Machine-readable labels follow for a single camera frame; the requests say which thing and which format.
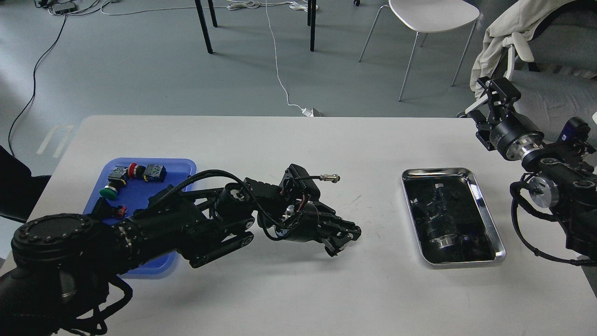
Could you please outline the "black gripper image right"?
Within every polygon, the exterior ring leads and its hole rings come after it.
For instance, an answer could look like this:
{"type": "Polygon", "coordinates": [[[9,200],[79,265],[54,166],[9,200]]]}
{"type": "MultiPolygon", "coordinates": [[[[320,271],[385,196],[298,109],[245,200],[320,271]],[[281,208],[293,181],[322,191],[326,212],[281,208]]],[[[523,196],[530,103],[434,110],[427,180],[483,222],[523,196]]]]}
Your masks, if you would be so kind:
{"type": "Polygon", "coordinates": [[[476,138],[487,151],[497,150],[507,161],[537,161],[545,156],[543,133],[527,117],[510,115],[521,92],[507,78],[481,77],[476,81],[487,97],[490,116],[487,121],[480,111],[469,112],[476,124],[476,138]]]}

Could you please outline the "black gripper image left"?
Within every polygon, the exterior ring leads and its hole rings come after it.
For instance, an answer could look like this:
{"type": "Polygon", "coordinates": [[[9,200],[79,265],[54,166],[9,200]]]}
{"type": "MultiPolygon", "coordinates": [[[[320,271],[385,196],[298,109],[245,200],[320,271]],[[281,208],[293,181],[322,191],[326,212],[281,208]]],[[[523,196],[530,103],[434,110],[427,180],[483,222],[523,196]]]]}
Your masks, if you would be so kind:
{"type": "Polygon", "coordinates": [[[326,253],[335,257],[353,238],[360,238],[361,233],[356,223],[339,217],[334,209],[322,202],[313,202],[305,205],[299,213],[295,228],[280,229],[280,238],[292,242],[322,243],[326,253]]]}

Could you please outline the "black robot arm image left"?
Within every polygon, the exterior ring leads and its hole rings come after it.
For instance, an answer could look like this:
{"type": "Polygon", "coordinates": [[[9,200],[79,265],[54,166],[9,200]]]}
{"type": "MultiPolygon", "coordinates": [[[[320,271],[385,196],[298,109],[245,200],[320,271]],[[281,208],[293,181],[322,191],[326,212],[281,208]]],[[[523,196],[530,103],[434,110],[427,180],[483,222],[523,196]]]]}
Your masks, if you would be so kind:
{"type": "Polygon", "coordinates": [[[173,251],[199,268],[251,243],[254,223],[273,241],[322,243],[334,257],[361,229],[320,202],[316,179],[339,176],[292,164],[273,185],[206,170],[113,225],[98,213],[32,220],[15,232],[16,267],[1,277],[1,334],[106,334],[106,319],[132,299],[122,274],[173,251]]]}

